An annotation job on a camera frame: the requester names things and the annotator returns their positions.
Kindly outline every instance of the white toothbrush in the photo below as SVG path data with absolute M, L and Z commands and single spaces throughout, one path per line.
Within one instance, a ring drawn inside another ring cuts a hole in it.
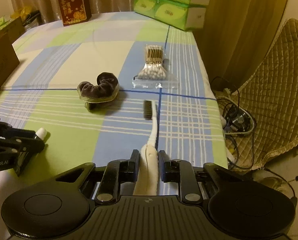
M 144 115 L 152 119 L 152 130 L 147 143 L 141 148 L 138 180 L 133 195 L 156 196 L 159 180 L 158 153 L 155 149 L 158 124 L 154 101 L 144 102 Z

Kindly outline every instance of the crosshair logo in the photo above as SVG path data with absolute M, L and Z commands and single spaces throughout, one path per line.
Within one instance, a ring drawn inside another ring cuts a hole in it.
M 147 203 L 151 203 L 153 201 L 153 199 L 152 198 L 147 198 L 144 201 L 147 202 Z

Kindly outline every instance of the plaid tablecloth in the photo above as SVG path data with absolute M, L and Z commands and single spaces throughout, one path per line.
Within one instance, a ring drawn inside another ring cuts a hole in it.
M 146 44 L 165 47 L 178 90 L 133 89 Z M 191 32 L 133 12 L 105 13 L 68 27 L 61 21 L 36 27 L 13 46 L 20 65 L 0 91 L 1 120 L 16 128 L 44 127 L 51 136 L 20 178 L 12 171 L 0 172 L 7 177 L 1 183 L 32 184 L 85 162 L 103 166 L 128 159 L 151 132 L 151 121 L 143 118 L 145 99 L 158 106 L 158 150 L 194 166 L 227 166 L 218 106 Z M 89 113 L 76 87 L 81 81 L 96 84 L 101 72 L 118 77 L 118 99 Z M 176 192 L 176 187 L 161 183 L 160 195 Z

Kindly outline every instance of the ribbed black plate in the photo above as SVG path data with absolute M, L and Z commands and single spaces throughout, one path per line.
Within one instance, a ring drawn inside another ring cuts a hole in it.
M 19 240 L 14 236 L 10 240 Z M 89 220 L 59 240 L 234 240 L 215 228 L 201 208 L 176 196 L 122 196 L 95 209 Z M 287 240 L 285 236 L 277 240 Z

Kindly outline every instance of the plastic zip bag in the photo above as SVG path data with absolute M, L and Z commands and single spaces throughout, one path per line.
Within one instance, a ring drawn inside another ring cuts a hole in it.
M 178 79 L 163 67 L 164 51 L 162 46 L 145 46 L 145 64 L 133 78 L 133 88 L 164 88 L 177 89 Z

